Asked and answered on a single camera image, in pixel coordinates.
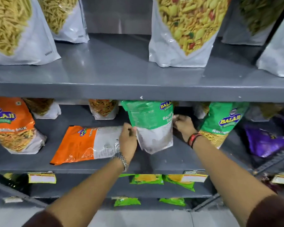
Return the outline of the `person's left hand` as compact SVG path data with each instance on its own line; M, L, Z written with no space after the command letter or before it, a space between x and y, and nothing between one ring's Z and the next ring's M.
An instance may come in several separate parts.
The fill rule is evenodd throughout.
M124 155L127 163L130 164L137 149L137 139L129 138L127 133L127 124L124 123L122 132L119 137L120 152Z

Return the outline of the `person's right hand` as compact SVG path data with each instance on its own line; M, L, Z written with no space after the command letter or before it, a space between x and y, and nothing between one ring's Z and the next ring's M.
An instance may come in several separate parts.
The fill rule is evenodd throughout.
M195 129L193 122L189 116L182 115L181 118L182 118L182 124L183 124L181 134L182 134L183 140L187 142L189 137L193 133L197 133L197 130Z

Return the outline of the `green and white snack packet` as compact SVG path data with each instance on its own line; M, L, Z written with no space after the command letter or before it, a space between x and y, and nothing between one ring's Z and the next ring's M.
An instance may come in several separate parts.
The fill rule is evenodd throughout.
M122 100L121 106L128 113L140 148L149 154L173 146L172 101Z

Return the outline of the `person's right forearm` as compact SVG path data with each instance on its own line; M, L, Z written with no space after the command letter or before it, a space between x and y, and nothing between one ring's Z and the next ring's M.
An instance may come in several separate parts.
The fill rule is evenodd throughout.
M264 198L276 195L212 145L206 137L198 137L194 142L193 150L240 226L246 226L252 210Z

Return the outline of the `red and black wristband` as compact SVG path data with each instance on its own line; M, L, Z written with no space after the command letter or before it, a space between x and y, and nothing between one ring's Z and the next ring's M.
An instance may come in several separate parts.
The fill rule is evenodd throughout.
M201 137L202 136L202 134L200 134L200 133L193 133L190 137L189 137L189 139L188 139L188 141L187 141L187 144L191 147L191 149L193 149L193 145L194 145L194 142L196 141L196 139L198 138L198 137Z

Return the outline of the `small white packet yellow snack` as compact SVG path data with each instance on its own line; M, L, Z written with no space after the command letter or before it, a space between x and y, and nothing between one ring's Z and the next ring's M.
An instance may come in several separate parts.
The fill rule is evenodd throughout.
M193 113L198 119L203 119L209 112L211 102L193 102Z

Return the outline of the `light green snack packet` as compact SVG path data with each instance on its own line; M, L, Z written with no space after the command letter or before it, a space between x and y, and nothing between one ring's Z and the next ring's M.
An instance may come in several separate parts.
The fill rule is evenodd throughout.
M184 187L184 188L186 188L190 191L195 192L195 189L194 189L194 183L195 182L190 182L190 181L182 182L183 177L184 177L184 175L180 175L180 174L162 175L163 181L179 185L179 186Z
M129 198L129 197L120 197L117 198L114 202L114 207L132 206L132 205L141 205L141 203L138 198Z
M160 184L163 185L163 177L161 174L136 174L133 176L130 184Z
M186 206L184 198L160 198L159 202L167 203L170 205L182 206L182 207Z

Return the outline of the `grey metal shelving unit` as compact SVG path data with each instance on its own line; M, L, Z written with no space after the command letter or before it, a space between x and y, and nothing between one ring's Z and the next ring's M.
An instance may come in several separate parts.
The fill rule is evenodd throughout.
M45 65L0 65L0 96L61 100L172 101L175 114L193 115L181 102L284 103L284 78L255 66L259 46L224 44L216 38L205 68L159 67L149 61L150 36L90 34L87 43L55 41L61 59ZM40 198L61 197L111 158L51 165L70 126L122 126L129 122L121 109L113 120L95 120L88 106L62 105L56 119L36 119L47 137L37 154L11 154L0 145L0 173L53 172L54 186L33 186L24 194L0 181L0 190L38 206Z

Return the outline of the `large white packet colourful mix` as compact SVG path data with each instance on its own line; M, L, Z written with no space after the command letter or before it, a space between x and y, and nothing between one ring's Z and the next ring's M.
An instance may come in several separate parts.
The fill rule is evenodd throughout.
M149 61L205 68L231 0L153 0Z

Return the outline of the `orange mix snack packet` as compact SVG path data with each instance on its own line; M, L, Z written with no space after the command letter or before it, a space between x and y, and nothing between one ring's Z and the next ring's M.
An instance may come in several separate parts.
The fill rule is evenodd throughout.
M22 98L0 96L0 145L11 154L37 154L47 137L35 128L35 120Z

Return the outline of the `plain white large packet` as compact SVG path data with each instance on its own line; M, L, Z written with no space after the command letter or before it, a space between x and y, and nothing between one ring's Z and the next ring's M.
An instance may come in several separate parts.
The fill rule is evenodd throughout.
M256 63L258 69L284 77L284 19Z

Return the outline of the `large white packet green snack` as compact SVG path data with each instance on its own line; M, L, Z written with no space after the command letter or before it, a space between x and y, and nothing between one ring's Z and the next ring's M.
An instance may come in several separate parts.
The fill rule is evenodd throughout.
M233 0L222 42L262 46L284 11L284 0Z

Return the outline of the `dark brown left sleeve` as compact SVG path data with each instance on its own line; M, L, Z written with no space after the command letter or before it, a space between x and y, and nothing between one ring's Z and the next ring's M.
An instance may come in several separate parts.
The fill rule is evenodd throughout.
M22 227L63 227L57 217L43 210L34 214Z

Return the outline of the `dark brown right sleeve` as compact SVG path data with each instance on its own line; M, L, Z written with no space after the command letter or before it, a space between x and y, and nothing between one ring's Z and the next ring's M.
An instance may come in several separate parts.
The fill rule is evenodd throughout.
M271 195L252 210L246 227L284 227L284 198Z

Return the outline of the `small white price label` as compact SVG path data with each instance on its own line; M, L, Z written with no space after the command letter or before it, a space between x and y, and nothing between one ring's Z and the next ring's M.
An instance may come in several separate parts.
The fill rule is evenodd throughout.
M23 202L22 198L16 197L16 196L11 196L11 197L4 197L2 198L4 203L20 203Z

